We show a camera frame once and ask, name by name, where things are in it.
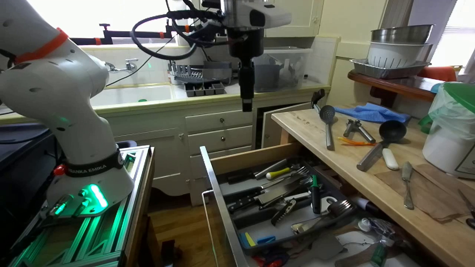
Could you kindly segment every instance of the faucet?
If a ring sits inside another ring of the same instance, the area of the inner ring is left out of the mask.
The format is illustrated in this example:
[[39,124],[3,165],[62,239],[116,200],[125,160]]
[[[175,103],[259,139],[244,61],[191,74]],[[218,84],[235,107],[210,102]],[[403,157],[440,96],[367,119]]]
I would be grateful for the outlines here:
[[119,71],[134,72],[135,70],[137,70],[137,65],[132,63],[131,61],[139,61],[139,60],[136,58],[126,59],[125,68],[121,68],[121,69],[116,68],[114,64],[109,63],[109,62],[106,62],[105,64],[106,66],[109,67],[109,69],[107,70],[108,72],[112,72],[112,73],[117,73]]

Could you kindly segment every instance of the green led light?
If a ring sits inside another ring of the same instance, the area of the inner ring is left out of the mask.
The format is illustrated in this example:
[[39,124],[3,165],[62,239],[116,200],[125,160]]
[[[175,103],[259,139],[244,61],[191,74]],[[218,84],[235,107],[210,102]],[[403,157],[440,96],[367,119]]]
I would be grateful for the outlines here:
[[64,210],[65,207],[66,207],[65,203],[61,204],[61,206],[59,206],[59,208],[55,211],[55,215],[60,214]]
[[105,200],[104,195],[102,194],[99,187],[95,184],[91,184],[91,191],[92,193],[94,193],[94,196],[97,199],[97,201],[99,201],[99,204],[101,205],[101,207],[103,208],[107,207],[107,201]]

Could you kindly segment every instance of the scissors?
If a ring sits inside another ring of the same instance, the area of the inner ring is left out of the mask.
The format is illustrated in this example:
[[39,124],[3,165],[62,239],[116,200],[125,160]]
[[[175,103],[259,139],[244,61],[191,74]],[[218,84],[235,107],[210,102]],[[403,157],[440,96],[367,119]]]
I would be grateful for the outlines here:
[[470,203],[468,198],[462,193],[462,191],[460,191],[460,189],[458,190],[458,193],[460,194],[462,199],[465,201],[465,204],[467,205],[467,208],[470,210],[470,213],[472,214],[472,217],[473,217],[473,218],[468,218],[467,220],[465,220],[465,222],[467,223],[468,226],[470,226],[470,228],[475,229],[475,207],[472,205],[472,203]]

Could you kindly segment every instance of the utensil drawer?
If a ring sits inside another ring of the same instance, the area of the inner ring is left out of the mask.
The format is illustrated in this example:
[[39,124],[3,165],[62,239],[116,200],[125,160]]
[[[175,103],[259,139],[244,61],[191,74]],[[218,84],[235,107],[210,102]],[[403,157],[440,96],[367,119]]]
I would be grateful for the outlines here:
[[[252,150],[252,146],[248,145],[248,146],[243,146],[243,147],[238,147],[238,148],[212,152],[212,153],[208,153],[208,155],[210,159],[213,159],[213,158],[229,156],[229,155],[251,151],[251,150]],[[191,156],[190,163],[191,163],[191,173],[193,175],[193,178],[206,176],[206,168],[205,168],[205,165],[203,164],[203,157],[201,155]]]
[[[301,152],[305,151],[305,148],[300,143],[289,143],[214,159],[209,158],[206,147],[201,147],[200,149],[209,181],[214,191],[219,214],[222,219],[237,266],[254,266],[255,262],[250,257],[251,255],[258,253],[259,251],[269,249],[273,246],[283,244],[290,240],[294,240],[295,238],[313,235],[317,231],[320,231],[321,228],[345,223],[343,219],[346,219],[351,214],[347,213],[345,215],[340,215],[337,218],[327,220],[328,223],[324,222],[322,227],[319,226],[311,231],[295,235],[289,233],[289,231],[291,231],[290,224],[307,220],[307,215],[303,215],[303,213],[308,214],[308,212],[310,212],[313,216],[315,216],[311,212],[310,202],[308,202],[308,206],[301,205],[299,208],[301,210],[296,210],[291,213],[289,217],[286,217],[287,222],[281,222],[281,225],[277,225],[277,227],[272,226],[270,223],[270,217],[272,217],[277,211],[276,207],[258,210],[257,206],[254,206],[248,210],[242,210],[241,212],[230,214],[228,211],[228,205],[234,203],[234,201],[231,199],[231,197],[236,196],[234,193],[262,185],[266,183],[267,180],[249,179],[243,182],[229,184],[227,183],[227,176],[229,172],[244,171],[245,169],[246,171],[255,171],[256,169],[262,168],[264,165],[268,166],[270,163],[285,158],[299,156],[301,155]],[[305,165],[311,174],[317,174],[319,176],[319,183],[322,183],[323,187],[326,188],[322,197],[332,196],[337,200],[346,199],[346,197],[343,196],[336,187],[331,185],[328,180],[328,175],[324,174],[321,169],[318,167],[311,168],[308,163]],[[253,238],[259,238],[259,236],[257,236],[258,234],[256,233],[259,233],[259,235],[269,235],[269,233],[271,233],[277,237],[277,240],[271,243],[258,244],[256,246],[249,247],[248,245],[246,246],[244,243],[242,243],[242,240],[240,240],[238,236],[242,235],[243,231],[248,231]]]
[[190,155],[200,152],[200,146],[206,146],[208,152],[250,145],[252,143],[252,125],[188,135]]
[[209,131],[252,124],[252,112],[233,110],[185,117],[187,131]]

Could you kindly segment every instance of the window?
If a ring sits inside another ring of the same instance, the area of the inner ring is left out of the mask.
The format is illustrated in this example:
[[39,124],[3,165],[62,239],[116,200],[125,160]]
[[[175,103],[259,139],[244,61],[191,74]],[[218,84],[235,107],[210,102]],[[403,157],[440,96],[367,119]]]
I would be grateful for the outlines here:
[[[28,0],[43,19],[61,28],[72,38],[101,38],[108,30],[130,31],[138,21],[165,14],[165,0]],[[169,0],[171,10],[187,9],[181,0]],[[138,31],[165,31],[166,19],[156,19],[141,25]]]
[[457,0],[430,61],[433,66],[467,66],[475,50],[475,0]]

